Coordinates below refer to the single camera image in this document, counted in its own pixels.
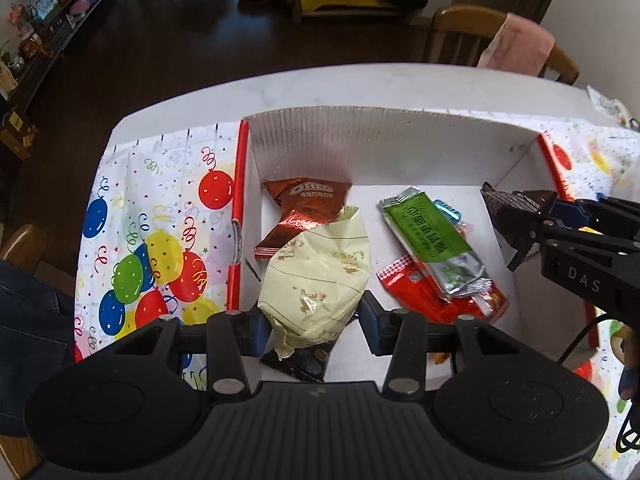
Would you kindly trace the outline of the cream pastry packet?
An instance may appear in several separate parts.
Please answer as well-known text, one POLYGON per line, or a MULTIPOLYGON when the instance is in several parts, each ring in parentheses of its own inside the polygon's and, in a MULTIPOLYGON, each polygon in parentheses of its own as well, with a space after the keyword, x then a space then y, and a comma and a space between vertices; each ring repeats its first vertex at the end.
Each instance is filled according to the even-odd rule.
POLYGON ((370 240, 355 206, 287 242, 270 259, 257 301, 278 358, 337 340, 370 275, 370 240))

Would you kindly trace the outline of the tv cabinet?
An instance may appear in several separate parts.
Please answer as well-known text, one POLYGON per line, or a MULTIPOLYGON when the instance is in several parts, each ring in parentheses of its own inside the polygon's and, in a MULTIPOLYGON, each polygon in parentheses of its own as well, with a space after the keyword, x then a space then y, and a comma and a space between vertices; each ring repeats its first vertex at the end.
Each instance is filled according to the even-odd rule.
POLYGON ((17 56, 10 68, 16 87, 1 93, 1 111, 27 110, 43 81, 81 31, 98 16, 108 0, 28 0, 16 9, 26 20, 19 31, 17 56))

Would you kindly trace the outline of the red snack packet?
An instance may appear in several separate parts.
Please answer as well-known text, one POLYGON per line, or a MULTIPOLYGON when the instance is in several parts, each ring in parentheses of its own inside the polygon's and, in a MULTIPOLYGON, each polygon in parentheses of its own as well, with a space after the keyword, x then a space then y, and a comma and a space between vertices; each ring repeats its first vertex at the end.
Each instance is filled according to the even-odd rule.
POLYGON ((376 276, 401 307, 419 312, 433 323, 454 324, 464 314, 495 322, 508 308, 508 298, 494 282, 490 282, 487 292, 446 297, 434 278, 424 275, 409 256, 395 260, 379 270, 376 276))

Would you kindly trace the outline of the green snack bar packet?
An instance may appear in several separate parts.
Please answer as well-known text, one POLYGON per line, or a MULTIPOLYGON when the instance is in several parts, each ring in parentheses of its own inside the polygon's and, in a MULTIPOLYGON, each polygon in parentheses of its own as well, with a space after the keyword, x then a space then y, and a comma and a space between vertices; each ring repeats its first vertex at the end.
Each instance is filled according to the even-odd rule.
POLYGON ((434 278, 446 297, 488 291, 492 281, 484 262, 420 188, 384 198, 378 209, 419 270, 434 278))

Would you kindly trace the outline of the pink cloth on chair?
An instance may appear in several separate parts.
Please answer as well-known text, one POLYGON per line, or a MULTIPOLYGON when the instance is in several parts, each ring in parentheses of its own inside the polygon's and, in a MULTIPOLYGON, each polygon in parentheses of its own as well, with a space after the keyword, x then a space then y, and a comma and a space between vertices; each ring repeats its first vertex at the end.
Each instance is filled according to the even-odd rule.
POLYGON ((483 51, 477 67, 538 76, 555 45, 555 38, 528 18, 508 13, 483 51))

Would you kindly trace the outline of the red cardboard box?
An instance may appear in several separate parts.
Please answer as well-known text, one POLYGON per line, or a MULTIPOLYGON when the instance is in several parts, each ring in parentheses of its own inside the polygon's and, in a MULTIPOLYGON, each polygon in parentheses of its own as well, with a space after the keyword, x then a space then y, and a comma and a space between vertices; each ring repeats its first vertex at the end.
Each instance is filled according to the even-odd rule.
POLYGON ((235 255, 228 305, 258 299, 264 270, 254 250, 276 223, 262 188, 310 177, 349 184, 370 243, 373 270, 402 257, 442 274, 442 296, 457 298, 465 278, 484 272, 506 294, 500 330, 567 367, 599 353, 600 328, 577 347, 587 321, 584 300, 546 280, 540 259, 508 269, 480 189, 548 190, 553 182, 535 130, 470 115, 381 107, 282 108, 243 118, 238 130, 232 204, 235 255))

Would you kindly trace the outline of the brown Oreo snack packet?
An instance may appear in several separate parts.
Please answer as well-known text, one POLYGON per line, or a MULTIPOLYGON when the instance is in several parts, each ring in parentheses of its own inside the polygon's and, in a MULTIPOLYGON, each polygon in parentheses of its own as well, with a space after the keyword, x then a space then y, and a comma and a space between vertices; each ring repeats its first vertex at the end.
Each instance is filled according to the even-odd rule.
POLYGON ((264 181, 264 187, 280 207, 281 217, 255 247, 257 259, 270 259, 299 233, 334 222, 352 185, 299 177, 264 181))

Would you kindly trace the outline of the dark chocolate snack packet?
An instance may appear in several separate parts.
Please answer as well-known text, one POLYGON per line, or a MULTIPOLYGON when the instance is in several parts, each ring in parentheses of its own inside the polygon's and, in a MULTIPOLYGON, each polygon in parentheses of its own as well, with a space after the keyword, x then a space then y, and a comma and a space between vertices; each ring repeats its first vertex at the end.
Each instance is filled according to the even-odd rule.
POLYGON ((519 256, 526 257, 536 240, 536 229, 548 217, 558 193, 548 190, 500 191, 485 182, 480 188, 494 229, 519 256))

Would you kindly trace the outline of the dark jeans leg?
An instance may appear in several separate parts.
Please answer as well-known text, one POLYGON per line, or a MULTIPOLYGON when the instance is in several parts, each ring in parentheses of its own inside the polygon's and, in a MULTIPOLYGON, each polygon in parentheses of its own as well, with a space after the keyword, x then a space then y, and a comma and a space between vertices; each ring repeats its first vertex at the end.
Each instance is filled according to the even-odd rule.
POLYGON ((74 362, 74 302, 32 274, 1 263, 1 433, 23 437, 24 406, 74 362))

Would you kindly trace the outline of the wooden chair far side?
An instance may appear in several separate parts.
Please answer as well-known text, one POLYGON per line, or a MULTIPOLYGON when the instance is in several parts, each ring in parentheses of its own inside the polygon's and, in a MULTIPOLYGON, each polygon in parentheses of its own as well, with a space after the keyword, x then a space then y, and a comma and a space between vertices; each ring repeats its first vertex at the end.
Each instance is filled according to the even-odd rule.
MULTIPOLYGON (((477 67, 480 55, 495 37, 506 14, 474 4, 443 6, 434 13, 428 26, 422 61, 477 67)), ((557 82, 570 86, 579 77, 578 65, 557 43, 536 77, 548 74, 553 74, 557 82)))

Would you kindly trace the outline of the wooden chair near left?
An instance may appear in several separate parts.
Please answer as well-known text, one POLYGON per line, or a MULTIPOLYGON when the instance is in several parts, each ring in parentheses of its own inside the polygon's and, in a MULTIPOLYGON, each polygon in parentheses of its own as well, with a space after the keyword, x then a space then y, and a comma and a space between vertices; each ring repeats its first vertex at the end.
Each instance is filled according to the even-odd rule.
MULTIPOLYGON (((37 278, 36 270, 48 243, 45 232, 26 224, 2 246, 1 263, 5 261, 37 278)), ((21 479, 38 465, 39 456, 26 434, 23 437, 1 434, 1 461, 9 468, 12 479, 21 479)))

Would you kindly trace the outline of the balloon print tablecloth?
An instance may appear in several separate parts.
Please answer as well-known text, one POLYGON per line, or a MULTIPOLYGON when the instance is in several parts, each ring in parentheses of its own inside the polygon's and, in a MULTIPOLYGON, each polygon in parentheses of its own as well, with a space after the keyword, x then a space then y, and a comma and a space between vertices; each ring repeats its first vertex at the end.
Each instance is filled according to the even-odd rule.
POLYGON ((223 122, 105 150, 82 225, 76 359, 162 316, 203 324, 228 306, 239 128, 223 122))

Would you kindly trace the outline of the wooden chair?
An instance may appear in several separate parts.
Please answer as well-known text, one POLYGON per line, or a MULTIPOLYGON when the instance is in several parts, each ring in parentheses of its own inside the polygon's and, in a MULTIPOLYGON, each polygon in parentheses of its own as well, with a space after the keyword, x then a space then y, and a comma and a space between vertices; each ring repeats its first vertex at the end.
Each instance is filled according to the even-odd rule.
MULTIPOLYGON (((45 232, 26 224, 2 246, 1 263, 5 261, 37 278, 36 270, 48 243, 45 232)), ((26 434, 23 437, 1 434, 1 461, 9 468, 12 479, 21 479, 38 465, 39 456, 26 434)))
MULTIPOLYGON (((477 67, 480 55, 495 37, 506 14, 474 4, 443 6, 434 13, 428 26, 422 61, 477 67)), ((548 74, 553 74, 557 82, 570 86, 579 77, 578 65, 557 43, 536 77, 548 74)))

